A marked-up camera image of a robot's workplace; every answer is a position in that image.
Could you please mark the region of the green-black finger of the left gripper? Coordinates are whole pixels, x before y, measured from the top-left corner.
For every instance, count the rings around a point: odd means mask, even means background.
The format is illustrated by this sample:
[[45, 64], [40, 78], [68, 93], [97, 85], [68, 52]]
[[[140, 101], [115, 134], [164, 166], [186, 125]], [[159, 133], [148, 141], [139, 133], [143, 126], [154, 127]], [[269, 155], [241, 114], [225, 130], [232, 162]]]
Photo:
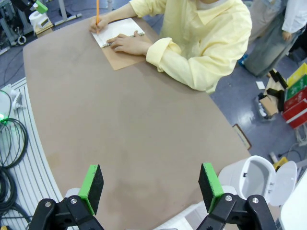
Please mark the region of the green-black finger of the left gripper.
[[31, 11], [37, 11], [39, 13], [46, 13], [48, 11], [47, 6], [45, 6], [39, 0], [33, 0], [32, 3]]

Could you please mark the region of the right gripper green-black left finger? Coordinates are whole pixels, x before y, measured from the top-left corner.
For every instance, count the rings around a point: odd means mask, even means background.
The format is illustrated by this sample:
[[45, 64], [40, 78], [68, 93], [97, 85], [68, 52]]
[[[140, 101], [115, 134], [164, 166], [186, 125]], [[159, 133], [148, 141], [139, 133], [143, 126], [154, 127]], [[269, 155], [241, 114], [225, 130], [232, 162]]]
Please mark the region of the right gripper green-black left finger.
[[104, 179], [100, 165], [90, 165], [83, 184], [76, 195], [56, 202], [51, 198], [42, 199], [30, 222], [31, 230], [102, 230], [96, 219]]

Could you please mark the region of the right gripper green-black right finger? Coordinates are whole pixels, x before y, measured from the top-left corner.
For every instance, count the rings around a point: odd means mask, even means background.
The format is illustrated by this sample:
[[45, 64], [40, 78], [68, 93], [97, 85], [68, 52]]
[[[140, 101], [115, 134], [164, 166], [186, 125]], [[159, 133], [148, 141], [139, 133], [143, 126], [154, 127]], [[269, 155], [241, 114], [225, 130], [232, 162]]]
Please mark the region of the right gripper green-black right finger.
[[208, 215], [197, 227], [199, 230], [222, 230], [226, 224], [239, 230], [276, 230], [269, 207], [261, 195], [242, 199], [225, 193], [210, 162], [201, 165], [199, 186]]

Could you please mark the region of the person's right hand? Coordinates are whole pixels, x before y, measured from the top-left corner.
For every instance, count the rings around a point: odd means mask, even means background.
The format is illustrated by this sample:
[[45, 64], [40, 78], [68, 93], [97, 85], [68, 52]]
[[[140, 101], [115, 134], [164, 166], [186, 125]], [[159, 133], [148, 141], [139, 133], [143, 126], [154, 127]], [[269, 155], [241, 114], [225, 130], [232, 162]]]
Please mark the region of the person's right hand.
[[110, 17], [108, 15], [100, 15], [98, 17], [96, 16], [92, 17], [89, 31], [91, 33], [99, 33], [109, 23], [110, 23]]

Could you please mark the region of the person's left hand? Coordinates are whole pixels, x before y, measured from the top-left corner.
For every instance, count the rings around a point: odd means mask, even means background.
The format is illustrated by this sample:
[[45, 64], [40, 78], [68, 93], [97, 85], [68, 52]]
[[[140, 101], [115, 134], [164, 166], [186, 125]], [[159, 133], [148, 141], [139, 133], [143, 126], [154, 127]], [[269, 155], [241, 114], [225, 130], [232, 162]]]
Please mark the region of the person's left hand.
[[152, 45], [151, 41], [143, 40], [138, 31], [135, 31], [133, 36], [119, 34], [114, 38], [107, 40], [110, 47], [115, 52], [123, 52], [131, 55], [146, 56], [149, 47]]

